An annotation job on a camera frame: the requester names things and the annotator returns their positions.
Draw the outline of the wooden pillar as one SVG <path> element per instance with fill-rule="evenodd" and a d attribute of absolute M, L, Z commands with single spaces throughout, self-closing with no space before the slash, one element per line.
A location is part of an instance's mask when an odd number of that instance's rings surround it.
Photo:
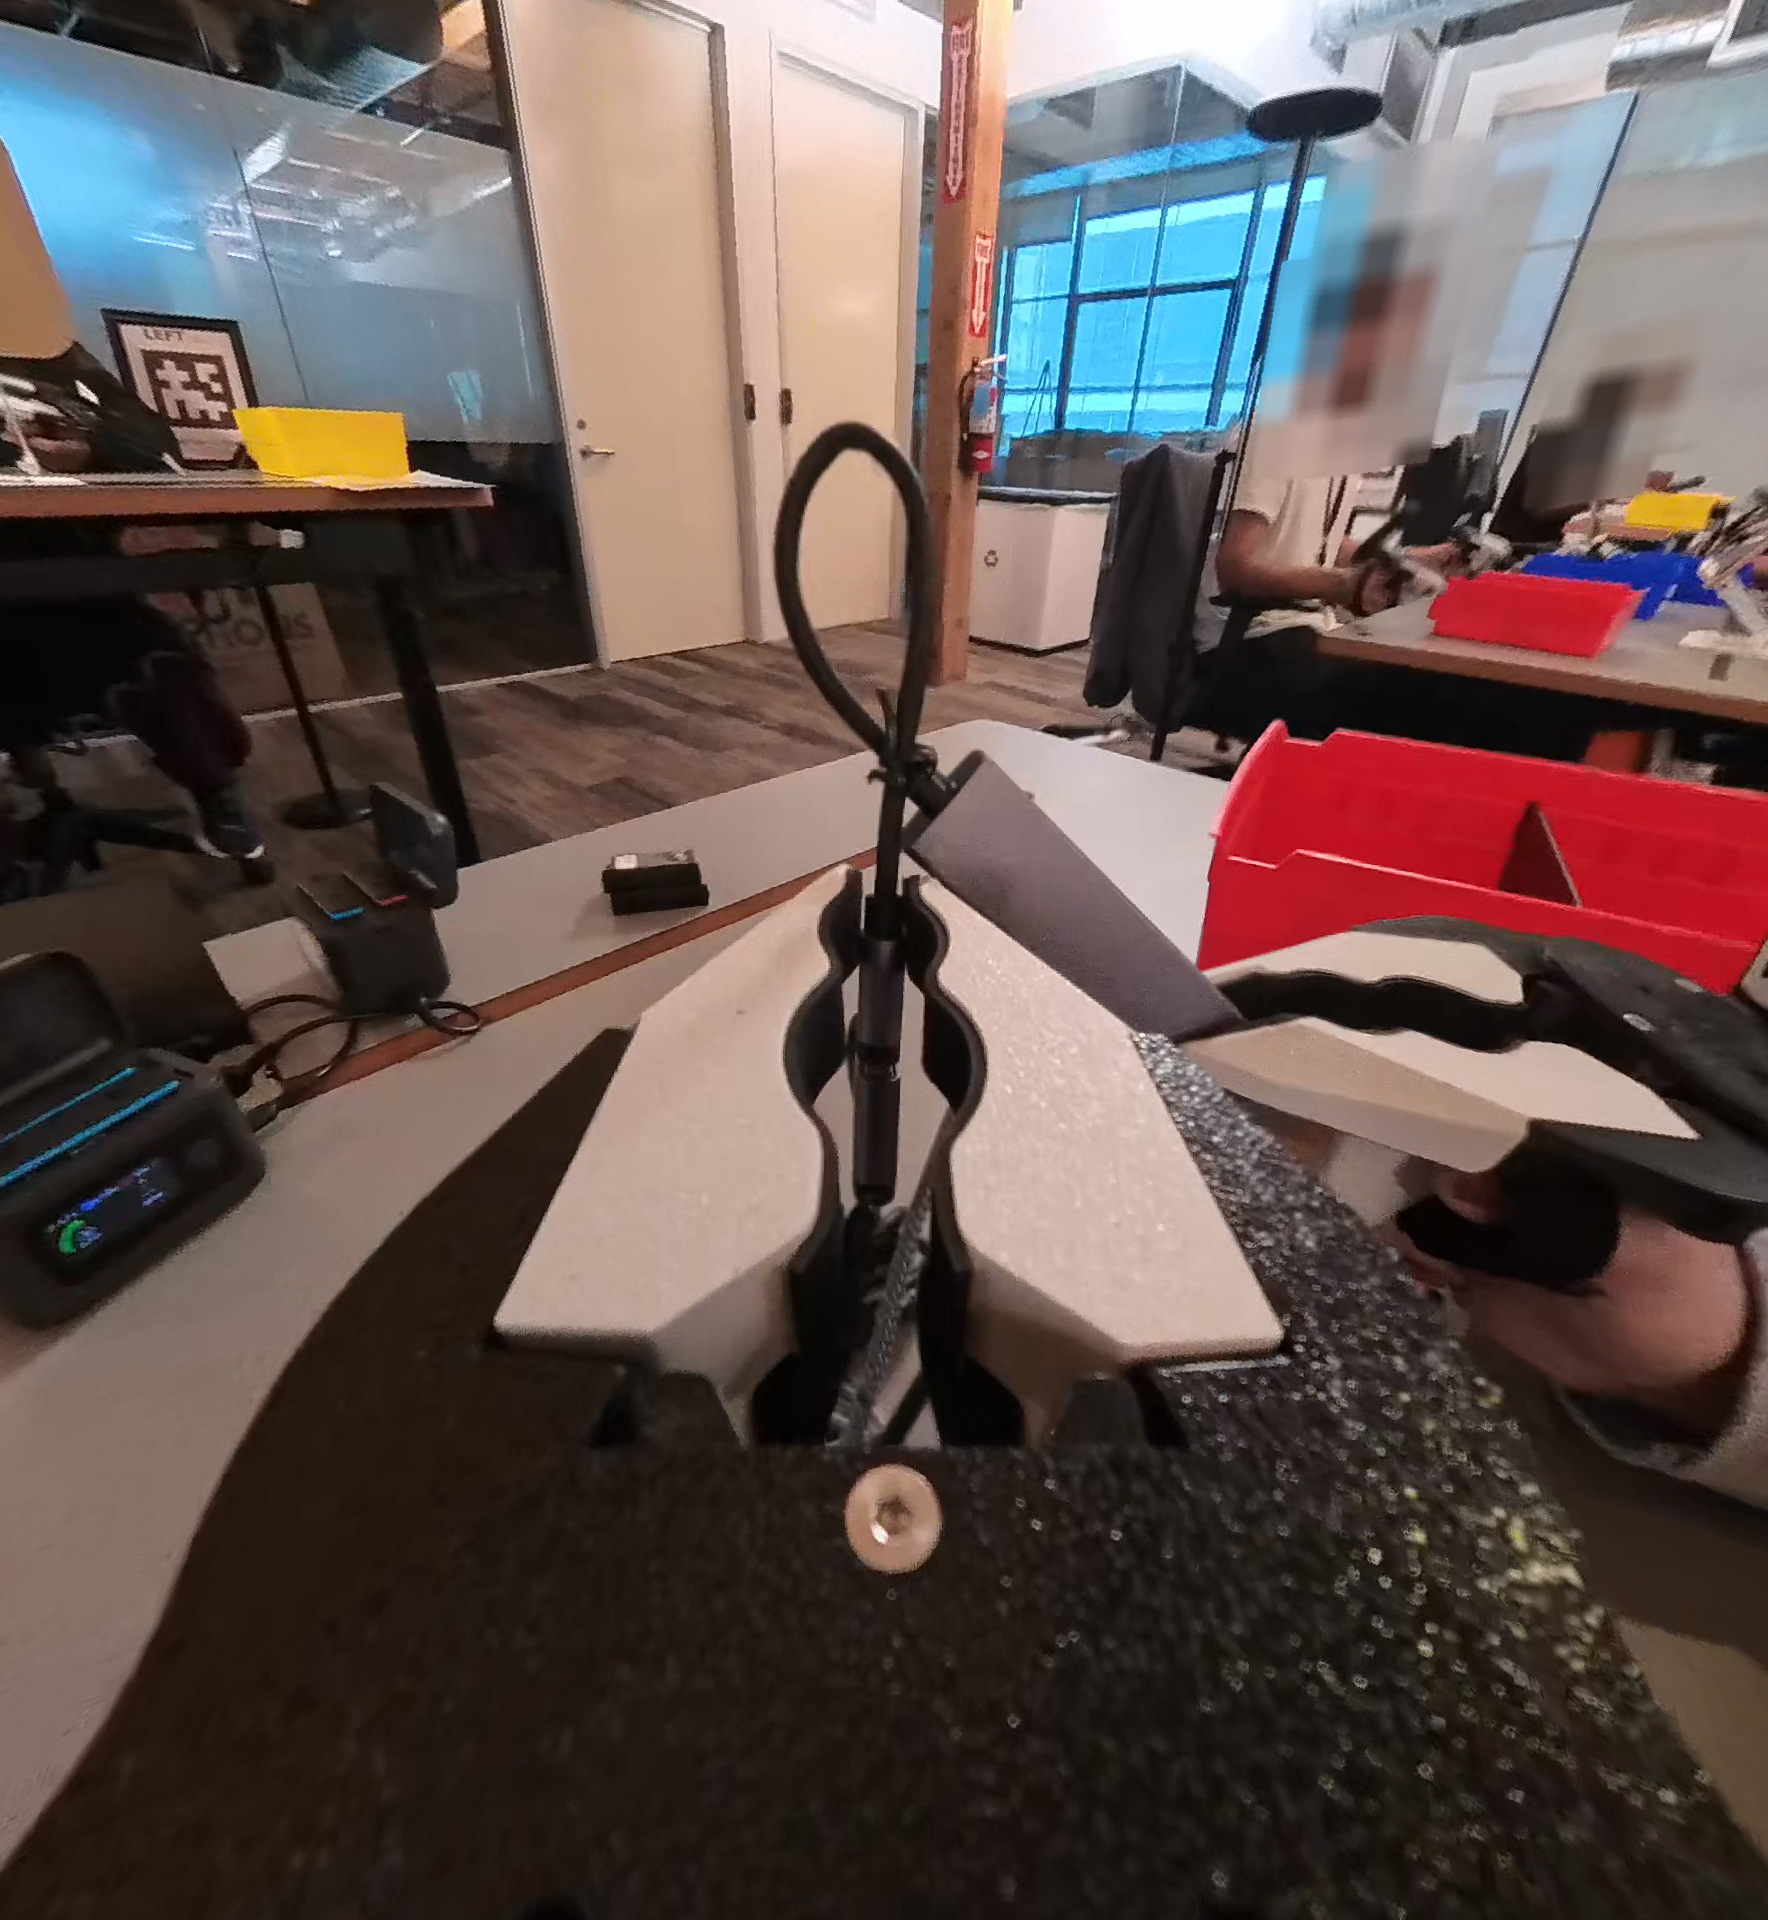
<path fill-rule="evenodd" d="M 944 3 L 941 13 L 941 65 L 944 18 L 975 16 L 975 101 L 971 114 L 973 152 L 968 194 L 944 206 L 938 187 L 938 130 L 934 167 L 934 229 L 929 301 L 925 488 L 934 541 L 930 607 L 936 619 L 936 685 L 968 679 L 970 565 L 977 481 L 960 474 L 958 389 L 975 356 L 992 355 L 989 337 L 968 339 L 970 244 L 975 231 L 992 231 L 995 242 L 1000 160 L 1008 101 L 1008 52 L 1016 14 L 1013 3 Z"/>

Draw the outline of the person's right hand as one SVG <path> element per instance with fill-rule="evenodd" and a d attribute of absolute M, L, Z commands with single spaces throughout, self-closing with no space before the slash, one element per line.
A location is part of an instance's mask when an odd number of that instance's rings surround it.
<path fill-rule="evenodd" d="M 1385 1234 L 1476 1339 L 1565 1393 L 1636 1404 L 1697 1436 L 1731 1420 L 1755 1322 L 1752 1274 L 1734 1247 L 1630 1212 L 1602 1277 L 1568 1298 L 1439 1260 L 1402 1227 Z"/>

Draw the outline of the small black equipment box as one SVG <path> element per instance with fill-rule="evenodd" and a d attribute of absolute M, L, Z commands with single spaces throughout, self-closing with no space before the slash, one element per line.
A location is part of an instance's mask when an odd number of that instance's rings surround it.
<path fill-rule="evenodd" d="M 456 875 L 425 883 L 411 874 L 376 885 L 350 874 L 295 885 L 295 919 L 319 948 L 347 1017 L 440 1026 L 449 968 L 435 914 L 458 891 Z"/>

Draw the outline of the white door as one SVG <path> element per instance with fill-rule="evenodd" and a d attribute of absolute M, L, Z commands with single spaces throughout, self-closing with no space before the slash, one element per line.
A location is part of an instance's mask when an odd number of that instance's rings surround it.
<path fill-rule="evenodd" d="M 600 657 L 743 641 L 710 29 L 666 4 L 500 11 Z"/>
<path fill-rule="evenodd" d="M 787 466 L 826 427 L 901 443 L 910 111 L 793 58 L 774 63 L 774 208 Z M 901 594 L 892 482 L 844 454 L 801 534 L 801 588 L 821 629 L 886 622 Z"/>

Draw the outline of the long brown desk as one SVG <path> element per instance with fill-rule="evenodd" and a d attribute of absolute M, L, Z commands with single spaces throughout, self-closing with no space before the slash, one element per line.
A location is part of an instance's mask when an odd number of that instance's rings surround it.
<path fill-rule="evenodd" d="M 430 802 L 443 814 L 463 866 L 480 860 L 456 747 L 411 596 L 416 555 L 411 516 L 488 511 L 485 484 L 438 474 L 349 488 L 223 474 L 0 474 L 0 528 L 62 528 L 110 538 L 139 526 L 262 526 L 295 534 L 297 546 L 254 544 L 165 548 L 128 555 L 110 546 L 58 555 L 0 558 L 0 607 L 30 607 L 124 593 L 196 593 L 294 584 L 365 584 L 416 745 Z"/>

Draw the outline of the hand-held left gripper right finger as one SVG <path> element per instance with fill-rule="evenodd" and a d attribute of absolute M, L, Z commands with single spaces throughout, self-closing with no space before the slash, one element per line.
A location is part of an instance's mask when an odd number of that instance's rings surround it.
<path fill-rule="evenodd" d="M 1286 1328 L 1123 1017 L 934 881 L 905 897 L 933 1145 L 941 1443 L 1047 1443 L 1086 1380 L 1266 1365 Z"/>

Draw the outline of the black label printer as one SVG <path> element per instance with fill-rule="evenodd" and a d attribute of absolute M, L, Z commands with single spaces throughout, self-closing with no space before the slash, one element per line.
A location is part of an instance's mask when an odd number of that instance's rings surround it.
<path fill-rule="evenodd" d="M 222 1077 L 141 1045 L 82 959 L 0 963 L 0 1322 L 92 1314 L 267 1170 Z"/>

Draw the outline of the black charger brick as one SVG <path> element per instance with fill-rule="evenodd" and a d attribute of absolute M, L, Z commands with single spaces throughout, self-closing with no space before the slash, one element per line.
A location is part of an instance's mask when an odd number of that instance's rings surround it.
<path fill-rule="evenodd" d="M 368 824 L 390 895 L 431 912 L 449 908 L 460 891 L 458 838 L 452 823 L 383 782 L 368 786 Z"/>

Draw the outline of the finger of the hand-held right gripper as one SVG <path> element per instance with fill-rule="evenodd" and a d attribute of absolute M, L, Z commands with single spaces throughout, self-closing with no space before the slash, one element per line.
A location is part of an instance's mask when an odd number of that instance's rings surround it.
<path fill-rule="evenodd" d="M 1326 1021 L 1347 1032 L 1413 1032 L 1473 1051 L 1542 1034 L 1529 933 L 1476 923 L 1383 923 L 1317 934 L 1207 969 L 1232 1003 L 1222 1045 L 1263 1026 Z"/>
<path fill-rule="evenodd" d="M 1658 1092 L 1563 1043 L 1476 1051 L 1300 1019 L 1200 1038 L 1196 1063 L 1347 1198 L 1386 1195 L 1406 1163 L 1492 1170 L 1534 1127 L 1698 1139 Z"/>

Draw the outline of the small red plastic bin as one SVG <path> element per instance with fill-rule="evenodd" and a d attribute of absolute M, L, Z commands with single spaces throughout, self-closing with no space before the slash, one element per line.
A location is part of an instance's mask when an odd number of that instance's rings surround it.
<path fill-rule="evenodd" d="M 1489 571 L 1430 601 L 1434 637 L 1554 659 L 1598 659 L 1636 624 L 1644 593 L 1598 578 Z"/>

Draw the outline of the printed cardboard box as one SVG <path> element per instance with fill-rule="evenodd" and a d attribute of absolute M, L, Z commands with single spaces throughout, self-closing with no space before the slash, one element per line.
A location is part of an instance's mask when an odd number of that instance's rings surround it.
<path fill-rule="evenodd" d="M 148 603 L 210 659 L 245 714 L 331 700 L 349 671 L 319 596 L 310 584 L 156 593 Z"/>

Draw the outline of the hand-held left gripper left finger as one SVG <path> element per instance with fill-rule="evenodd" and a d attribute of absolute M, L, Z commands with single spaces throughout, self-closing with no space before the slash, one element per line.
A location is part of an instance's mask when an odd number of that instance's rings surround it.
<path fill-rule="evenodd" d="M 638 1021 L 495 1314 L 514 1347 L 704 1379 L 734 1411 L 797 1347 L 789 1274 L 834 1212 L 832 1149 L 787 1043 L 841 1017 L 832 868 Z"/>

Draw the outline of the office chair with dark jacket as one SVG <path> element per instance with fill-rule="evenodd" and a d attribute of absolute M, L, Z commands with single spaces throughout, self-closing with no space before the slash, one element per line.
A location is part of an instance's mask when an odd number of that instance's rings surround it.
<path fill-rule="evenodd" d="M 1161 441 L 1125 462 L 1105 522 L 1089 619 L 1084 703 L 1130 710 L 1161 762 L 1185 726 L 1203 654 L 1201 618 L 1238 435 L 1194 451 Z"/>

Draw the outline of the blue plastic bins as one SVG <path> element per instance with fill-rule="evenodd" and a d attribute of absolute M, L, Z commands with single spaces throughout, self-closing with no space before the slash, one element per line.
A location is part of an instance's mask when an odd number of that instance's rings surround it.
<path fill-rule="evenodd" d="M 1589 584 L 1613 584 L 1639 593 L 1638 622 L 1652 622 L 1667 607 L 1721 607 L 1719 593 L 1702 580 L 1700 558 L 1659 548 L 1619 551 L 1546 551 L 1519 563 L 1519 574 Z"/>

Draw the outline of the white recycling bin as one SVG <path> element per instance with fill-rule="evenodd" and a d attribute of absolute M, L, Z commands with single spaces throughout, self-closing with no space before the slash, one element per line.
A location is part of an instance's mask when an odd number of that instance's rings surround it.
<path fill-rule="evenodd" d="M 984 488 L 973 516 L 968 636 L 1027 656 L 1087 643 L 1112 495 Z"/>

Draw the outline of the black floor lamp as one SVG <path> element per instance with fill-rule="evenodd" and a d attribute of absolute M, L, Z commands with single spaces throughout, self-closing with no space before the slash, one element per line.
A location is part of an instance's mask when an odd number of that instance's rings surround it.
<path fill-rule="evenodd" d="M 1189 568 L 1187 598 L 1173 633 L 1161 689 L 1161 706 L 1151 736 L 1149 759 L 1161 764 L 1165 743 L 1181 725 L 1191 695 L 1191 679 L 1197 671 L 1197 618 L 1205 598 L 1207 572 L 1214 565 L 1234 495 L 1241 484 L 1244 459 L 1250 451 L 1250 432 L 1256 424 L 1275 303 L 1282 291 L 1282 278 L 1296 242 L 1300 211 L 1304 204 L 1304 186 L 1311 171 L 1311 158 L 1317 146 L 1356 134 L 1377 122 L 1381 114 L 1381 95 L 1356 85 L 1309 88 L 1255 106 L 1246 116 L 1246 132 L 1264 146 L 1292 146 L 1292 175 L 1279 214 L 1279 229 L 1266 274 L 1258 322 L 1252 337 L 1252 351 L 1246 364 L 1243 392 L 1243 411 L 1227 448 L 1218 452 L 1207 492 L 1207 517 L 1196 544 Z"/>

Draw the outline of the small black object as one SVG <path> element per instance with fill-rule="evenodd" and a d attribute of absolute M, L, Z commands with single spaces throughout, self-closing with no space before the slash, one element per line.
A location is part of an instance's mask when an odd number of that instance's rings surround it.
<path fill-rule="evenodd" d="M 608 912 L 622 920 L 710 907 L 702 866 L 691 849 L 615 854 L 603 870 L 600 885 Z"/>

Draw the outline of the framed black-white tag sign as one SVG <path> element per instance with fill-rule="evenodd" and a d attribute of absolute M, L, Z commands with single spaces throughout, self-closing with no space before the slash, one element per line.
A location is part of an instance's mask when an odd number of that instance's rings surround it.
<path fill-rule="evenodd" d="M 240 322 L 121 307 L 101 322 L 121 381 L 165 424 L 182 466 L 252 466 L 236 420 L 256 408 Z"/>

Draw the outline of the grey office desk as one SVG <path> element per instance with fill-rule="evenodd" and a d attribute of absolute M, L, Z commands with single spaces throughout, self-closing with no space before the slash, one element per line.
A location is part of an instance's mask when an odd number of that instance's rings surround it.
<path fill-rule="evenodd" d="M 1684 637 L 1698 629 L 1713 631 L 1706 609 L 1664 609 L 1630 622 L 1596 657 L 1577 659 L 1437 637 L 1428 605 L 1412 603 L 1323 633 L 1320 654 L 1768 728 L 1768 659 L 1738 654 L 1731 633 L 1719 633 L 1714 650 L 1687 648 Z"/>

